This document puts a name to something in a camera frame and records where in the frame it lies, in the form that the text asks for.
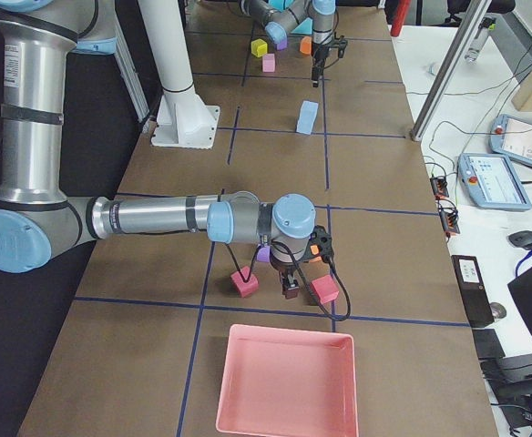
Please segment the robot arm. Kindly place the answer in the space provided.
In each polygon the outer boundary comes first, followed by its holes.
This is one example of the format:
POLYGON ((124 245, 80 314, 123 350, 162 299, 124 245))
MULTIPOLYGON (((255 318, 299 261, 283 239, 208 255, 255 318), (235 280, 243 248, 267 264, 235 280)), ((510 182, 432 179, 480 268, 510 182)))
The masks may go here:
MULTIPOLYGON (((135 2, 120 2, 118 7, 146 98, 156 101, 166 85, 158 73, 159 56, 177 41, 166 35, 152 35, 135 2)), ((184 32, 195 66, 208 69, 202 77, 204 85, 223 85, 228 95, 242 86, 243 61, 250 54, 242 33, 254 30, 249 20, 231 17, 220 8, 217 19, 199 30, 188 29, 180 11, 165 15, 163 25, 184 32)), ((68 120, 63 128, 61 170, 56 182, 71 197, 113 194, 134 150, 138 128, 133 125, 134 112, 128 92, 112 56, 72 54, 68 57, 65 108, 68 120)), ((0 150, 0 161, 4 157, 0 150)), ((120 262, 110 267, 108 281, 116 293, 130 291, 138 299, 152 300, 194 301, 197 298, 203 283, 201 264, 185 260, 184 238, 165 237, 163 242, 165 248, 161 254, 147 259, 137 253, 137 247, 151 248, 152 237, 118 240, 120 262)), ((83 244, 27 273, 0 271, 0 306, 68 304, 92 249, 91 244, 83 244)))
POLYGON ((343 58, 348 41, 335 32, 338 24, 336 3, 327 0, 292 1, 278 10, 267 1, 240 1, 240 10, 265 30, 274 44, 280 43, 307 18, 312 20, 312 73, 313 87, 318 87, 324 76, 326 61, 333 49, 343 58))

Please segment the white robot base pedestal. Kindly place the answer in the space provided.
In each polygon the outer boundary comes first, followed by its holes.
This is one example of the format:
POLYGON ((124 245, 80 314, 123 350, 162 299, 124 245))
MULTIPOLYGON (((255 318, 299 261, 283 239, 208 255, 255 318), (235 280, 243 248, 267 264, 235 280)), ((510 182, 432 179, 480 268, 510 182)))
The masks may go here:
POLYGON ((151 143, 156 147, 212 148, 220 108, 206 105, 197 94, 179 4, 140 0, 138 6, 163 92, 151 143))

